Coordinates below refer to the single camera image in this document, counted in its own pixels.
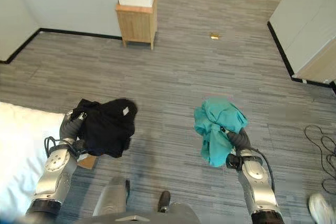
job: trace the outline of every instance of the shoe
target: shoe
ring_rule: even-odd
[[[311,195],[308,207],[317,224],[336,224],[336,213],[321,194]]]
[[[158,203],[158,212],[167,212],[170,203],[170,192],[163,191]]]

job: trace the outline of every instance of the white label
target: white label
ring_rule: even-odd
[[[124,114],[124,115],[127,115],[128,114],[128,112],[130,112],[130,110],[129,110],[129,108],[128,107],[126,107],[125,109],[123,109],[123,111],[122,111],[122,113]]]

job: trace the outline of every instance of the white sneaker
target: white sneaker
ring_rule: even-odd
[[[309,211],[317,224],[335,224],[336,213],[321,194],[313,194],[308,202]]]

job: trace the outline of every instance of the black cloth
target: black cloth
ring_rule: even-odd
[[[103,154],[121,157],[130,145],[134,134],[134,118],[138,112],[134,102],[116,99],[104,104],[82,99],[73,109],[71,119],[86,112],[78,137],[85,141],[88,153],[93,156]]]

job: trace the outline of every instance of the black baseboard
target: black baseboard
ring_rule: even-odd
[[[59,30],[59,29],[49,29],[49,28],[40,28],[36,32],[33,33],[7,60],[0,60],[2,64],[9,64],[15,57],[31,42],[36,35],[38,35],[41,31],[49,32],[49,33],[59,33],[59,34],[74,34],[74,35],[82,35],[82,36],[90,36],[90,37],[98,37],[105,39],[118,39],[122,40],[120,36],[112,36],[106,34],[92,34],[92,33],[83,33],[81,31],[68,31],[68,30]]]
[[[278,48],[279,53],[280,53],[280,55],[281,55],[281,57],[282,57],[282,60],[283,60],[285,66],[286,66],[286,68],[287,68],[289,77],[292,78],[292,75],[294,74],[294,71],[293,71],[293,69],[292,69],[292,67],[291,67],[291,65],[290,65],[290,63],[289,63],[289,61],[288,61],[288,59],[287,59],[287,56],[286,56],[286,54],[285,54],[285,51],[283,50],[283,48],[282,48],[282,46],[281,46],[281,44],[280,44],[280,41],[279,41],[279,39],[278,39],[278,36],[277,36],[277,34],[275,33],[275,31],[274,31],[274,29],[273,29],[273,27],[272,27],[272,24],[271,24],[270,22],[267,22],[267,26],[268,26],[269,31],[270,31],[271,34],[272,34],[272,37],[273,37],[274,42],[275,42],[275,45],[277,45],[277,48]]]
[[[90,37],[105,38],[105,39],[118,39],[118,40],[122,40],[122,38],[120,36],[112,36],[112,35],[106,35],[106,34],[83,33],[81,31],[68,31],[68,30],[49,29],[49,28],[40,28],[40,31],[46,31],[46,32],[49,32],[49,33],[73,34],[73,35],[81,35],[81,36],[90,36]]]
[[[287,59],[287,56],[285,54],[285,51],[283,50],[282,46],[281,46],[281,43],[278,39],[278,36],[277,34],[275,33],[273,27],[272,27],[272,24],[269,22],[267,22],[267,26],[268,26],[268,29],[269,31],[271,32],[272,34],[272,37],[274,39],[274,42],[275,42],[275,45],[277,46],[278,50],[279,50],[279,53],[282,57],[282,60],[286,66],[286,69],[287,69],[287,72],[289,74],[289,77],[292,81],[296,81],[296,82],[304,82],[302,79],[299,79],[299,78],[294,78],[292,77],[294,75],[294,71]],[[336,84],[332,81],[330,84],[326,84],[326,83],[321,83],[321,82],[315,82],[315,81],[310,81],[310,80],[305,80],[305,82],[307,84],[311,84],[311,85],[316,85],[316,86],[321,86],[321,87],[326,87],[326,88],[332,88],[333,91],[335,92],[336,94]]]
[[[24,49],[29,44],[29,42],[31,42],[35,38],[35,36],[39,34],[39,32],[40,29],[34,32],[18,49],[15,50],[14,53],[12,53],[12,55],[7,60],[0,60],[0,63],[2,64],[11,63],[11,61],[15,59],[15,57],[22,51],[22,49]]]

